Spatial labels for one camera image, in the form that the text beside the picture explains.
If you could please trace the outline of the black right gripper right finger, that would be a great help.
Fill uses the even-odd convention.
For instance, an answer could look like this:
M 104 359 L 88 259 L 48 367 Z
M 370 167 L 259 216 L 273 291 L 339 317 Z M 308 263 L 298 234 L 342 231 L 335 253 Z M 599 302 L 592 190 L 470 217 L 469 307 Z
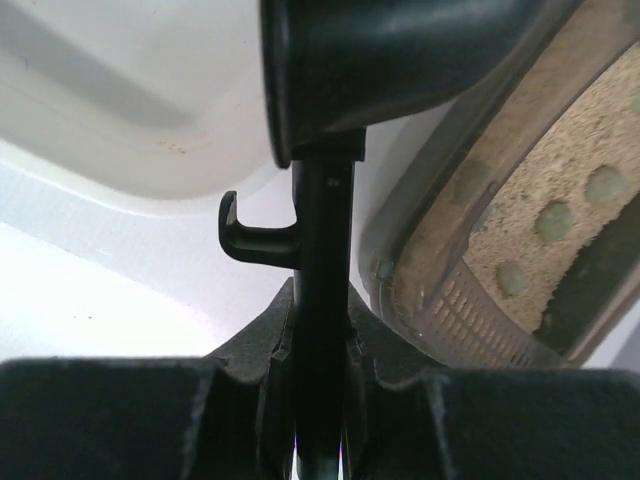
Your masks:
M 349 479 L 635 479 L 639 378 L 622 370 L 451 369 L 349 294 Z

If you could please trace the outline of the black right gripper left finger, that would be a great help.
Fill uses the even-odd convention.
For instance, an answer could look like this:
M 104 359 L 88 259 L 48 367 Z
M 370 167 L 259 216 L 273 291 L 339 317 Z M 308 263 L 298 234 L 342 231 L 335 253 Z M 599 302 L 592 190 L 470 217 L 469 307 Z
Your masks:
M 287 479 L 293 285 L 201 358 L 1 366 L 5 479 Z

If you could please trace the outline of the black slotted litter scoop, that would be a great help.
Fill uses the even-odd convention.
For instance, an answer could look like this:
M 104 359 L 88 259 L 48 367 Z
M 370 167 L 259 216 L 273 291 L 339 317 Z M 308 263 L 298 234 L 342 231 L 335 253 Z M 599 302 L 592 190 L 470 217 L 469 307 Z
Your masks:
M 296 221 L 247 227 L 229 192 L 219 240 L 230 257 L 290 268 L 298 474 L 339 472 L 355 166 L 369 126 L 445 103 L 545 31 L 571 1 L 264 1 L 269 136 L 290 169 Z

